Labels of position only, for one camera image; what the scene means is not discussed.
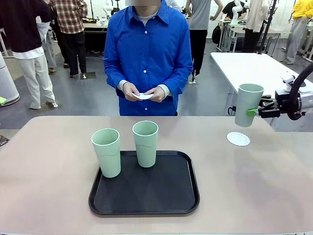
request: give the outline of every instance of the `yellow shirt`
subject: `yellow shirt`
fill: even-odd
[[[293,7],[293,18],[311,18],[313,16],[313,0],[299,0]]]

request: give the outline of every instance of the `plaid shirt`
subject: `plaid shirt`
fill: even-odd
[[[84,0],[50,0],[50,4],[58,16],[62,33],[75,34],[84,31],[82,18],[88,14]]]

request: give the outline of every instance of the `black pants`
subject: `black pants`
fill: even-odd
[[[207,30],[190,30],[191,56],[194,62],[192,73],[200,73],[202,67]]]
[[[78,74],[77,55],[81,73],[86,73],[86,52],[84,32],[76,34],[62,33],[67,49],[70,75]]]
[[[256,50],[256,45],[260,39],[261,34],[253,32],[252,29],[247,29],[245,32],[245,41],[244,41],[244,53],[254,53]]]
[[[55,33],[56,39],[58,40],[58,45],[60,47],[61,54],[64,58],[64,64],[68,64],[67,49],[65,47],[64,39],[57,20],[55,20],[55,25],[52,26],[52,29],[53,32]]]

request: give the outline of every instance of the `shirt collar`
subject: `shirt collar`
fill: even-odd
[[[161,0],[161,6],[158,10],[156,16],[158,16],[164,23],[168,24],[168,6],[165,2],[165,0]],[[128,18],[129,22],[131,22],[132,18],[135,18],[136,20],[140,21],[138,18],[134,6],[128,7]]]

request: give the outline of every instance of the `cup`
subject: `cup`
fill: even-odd
[[[238,90],[235,123],[241,127],[251,126],[254,116],[248,116],[247,111],[257,109],[264,88],[256,84],[242,84]]]
[[[96,131],[91,137],[91,142],[102,174],[107,178],[117,176],[121,172],[119,132],[114,129]]]
[[[158,126],[152,121],[140,121],[133,126],[137,159],[141,167],[156,163]]]

